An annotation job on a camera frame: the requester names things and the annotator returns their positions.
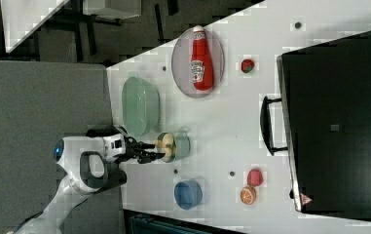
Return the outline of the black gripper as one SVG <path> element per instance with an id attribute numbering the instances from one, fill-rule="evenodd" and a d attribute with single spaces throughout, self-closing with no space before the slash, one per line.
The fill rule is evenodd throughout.
<path id="1" fill-rule="evenodd" d="M 151 143 L 144 143 L 144 142 L 137 142 L 133 137 L 129 136 L 125 138 L 126 143 L 126 153 L 121 157 L 122 162 L 126 162 L 131 158 L 137 158 L 140 154 L 141 149 L 154 149 L 155 144 Z M 165 157 L 165 153 L 156 153 L 156 152 L 145 152 L 141 154 L 137 162 L 139 164 L 148 164 L 153 161 L 162 159 Z"/>

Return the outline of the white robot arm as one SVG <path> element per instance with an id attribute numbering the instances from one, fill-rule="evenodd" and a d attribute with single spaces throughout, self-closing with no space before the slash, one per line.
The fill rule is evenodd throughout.
<path id="1" fill-rule="evenodd" d="M 62 234 L 60 226 L 71 211 L 93 194 L 117 186 L 111 177 L 130 159 L 148 164 L 164 157 L 145 143 L 129 136 L 122 127 L 90 129 L 84 136 L 66 136 L 54 149 L 55 162 L 65 171 L 56 195 L 40 213 L 24 220 L 7 234 Z"/>

